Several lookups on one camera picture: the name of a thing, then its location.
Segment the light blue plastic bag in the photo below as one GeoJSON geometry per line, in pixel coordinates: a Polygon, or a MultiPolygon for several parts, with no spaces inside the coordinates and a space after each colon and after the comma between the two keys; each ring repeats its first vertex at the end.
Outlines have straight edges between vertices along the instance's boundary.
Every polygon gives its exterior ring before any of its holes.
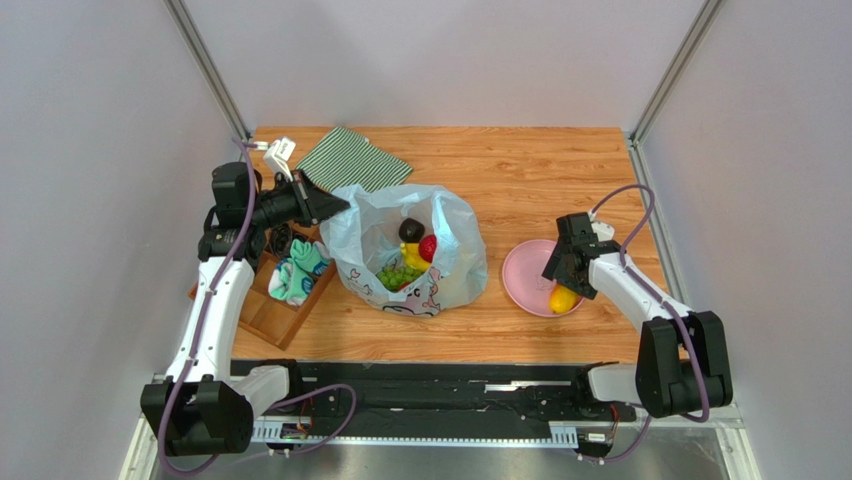
{"type": "Polygon", "coordinates": [[[344,287],[368,305],[388,313],[433,317],[472,303],[487,284],[486,247],[472,207],[438,185],[404,184],[369,193],[359,185],[332,194],[349,208],[320,225],[322,242],[344,287]],[[436,236],[428,269],[399,291],[378,274],[404,265],[399,227],[413,219],[436,236]]]}

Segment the yellow mango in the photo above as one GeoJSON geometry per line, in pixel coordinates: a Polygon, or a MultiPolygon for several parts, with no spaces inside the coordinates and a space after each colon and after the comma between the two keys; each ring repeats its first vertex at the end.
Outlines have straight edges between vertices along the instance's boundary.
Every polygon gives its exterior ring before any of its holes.
{"type": "Polygon", "coordinates": [[[548,308],[553,315],[564,315],[573,310],[582,297],[569,288],[556,284],[548,297],[548,308]]]}

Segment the dark avocado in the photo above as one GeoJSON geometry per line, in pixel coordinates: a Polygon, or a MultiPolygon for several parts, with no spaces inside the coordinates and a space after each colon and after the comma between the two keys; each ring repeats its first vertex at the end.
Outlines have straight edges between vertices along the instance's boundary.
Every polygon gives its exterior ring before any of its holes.
{"type": "Polygon", "coordinates": [[[398,237],[403,243],[419,243],[425,235],[425,226],[416,219],[406,218],[400,223],[398,237]]]}

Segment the green grapes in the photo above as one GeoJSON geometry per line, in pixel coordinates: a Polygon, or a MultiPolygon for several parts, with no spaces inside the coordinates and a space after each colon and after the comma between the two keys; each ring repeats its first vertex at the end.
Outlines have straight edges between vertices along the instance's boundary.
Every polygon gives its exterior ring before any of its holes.
{"type": "Polygon", "coordinates": [[[407,266],[397,266],[381,269],[376,274],[376,277],[386,290],[397,292],[417,280],[422,275],[422,270],[407,266]]]}

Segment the yellow banana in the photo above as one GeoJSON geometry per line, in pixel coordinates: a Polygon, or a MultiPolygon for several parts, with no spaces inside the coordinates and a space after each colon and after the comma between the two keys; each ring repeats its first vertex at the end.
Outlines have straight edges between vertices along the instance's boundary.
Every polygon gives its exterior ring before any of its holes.
{"type": "Polygon", "coordinates": [[[400,253],[407,268],[421,272],[429,270],[431,263],[420,255],[418,243],[401,243],[400,253]]]}

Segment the red peach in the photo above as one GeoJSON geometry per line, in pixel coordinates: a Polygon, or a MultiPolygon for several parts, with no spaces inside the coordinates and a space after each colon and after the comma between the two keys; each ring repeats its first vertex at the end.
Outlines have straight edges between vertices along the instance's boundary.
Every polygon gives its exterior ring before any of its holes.
{"type": "Polygon", "coordinates": [[[426,262],[432,263],[437,250],[437,237],[434,234],[424,236],[418,243],[418,254],[426,262]]]}

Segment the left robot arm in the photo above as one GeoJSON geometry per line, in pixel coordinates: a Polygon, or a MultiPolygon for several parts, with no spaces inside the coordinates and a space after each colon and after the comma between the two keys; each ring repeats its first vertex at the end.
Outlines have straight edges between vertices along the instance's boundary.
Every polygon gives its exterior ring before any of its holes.
{"type": "Polygon", "coordinates": [[[251,164],[231,162],[211,173],[214,206],[198,244],[198,278],[187,328],[161,382],[144,386],[140,406],[160,456],[244,452],[255,420],[299,381],[292,361],[272,361],[240,381],[231,378],[231,352],[240,313],[272,227],[304,227],[348,209],[347,201],[306,174],[279,175],[271,190],[251,164]]]}

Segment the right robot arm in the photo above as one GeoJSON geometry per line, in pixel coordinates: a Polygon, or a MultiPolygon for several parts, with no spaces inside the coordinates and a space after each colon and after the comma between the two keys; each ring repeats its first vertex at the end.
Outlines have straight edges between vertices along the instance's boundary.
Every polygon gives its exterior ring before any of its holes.
{"type": "Polygon", "coordinates": [[[596,403],[643,408],[653,418],[705,422],[733,400],[724,325],[654,284],[615,240],[602,240],[587,213],[556,221],[558,237],[542,276],[583,299],[607,297],[640,335],[632,364],[588,366],[579,379],[596,403]]]}

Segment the green striped cloth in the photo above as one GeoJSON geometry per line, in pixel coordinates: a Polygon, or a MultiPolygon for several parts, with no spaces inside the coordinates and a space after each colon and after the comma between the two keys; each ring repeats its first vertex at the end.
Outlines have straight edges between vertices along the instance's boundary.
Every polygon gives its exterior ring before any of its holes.
{"type": "Polygon", "coordinates": [[[413,168],[346,127],[330,130],[297,164],[325,191],[358,185],[375,192],[402,184],[413,168]]]}

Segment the pink plate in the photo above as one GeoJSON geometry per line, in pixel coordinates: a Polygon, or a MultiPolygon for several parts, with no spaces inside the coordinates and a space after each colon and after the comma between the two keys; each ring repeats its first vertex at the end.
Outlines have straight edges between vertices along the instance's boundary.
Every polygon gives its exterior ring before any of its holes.
{"type": "Polygon", "coordinates": [[[576,311],[585,299],[569,313],[553,315],[548,297],[556,285],[542,277],[542,272],[556,242],[536,239],[517,245],[507,255],[502,267],[502,284],[512,301],[522,310],[539,317],[558,318],[576,311]]]}

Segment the teal white socks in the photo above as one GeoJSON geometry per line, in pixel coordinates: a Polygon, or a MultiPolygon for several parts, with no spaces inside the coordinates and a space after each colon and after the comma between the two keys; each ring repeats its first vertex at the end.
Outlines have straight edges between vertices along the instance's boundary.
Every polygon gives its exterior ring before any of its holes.
{"type": "Polygon", "coordinates": [[[322,242],[293,240],[288,255],[278,262],[271,275],[269,296],[292,306],[302,306],[330,263],[331,257],[322,242]]]}

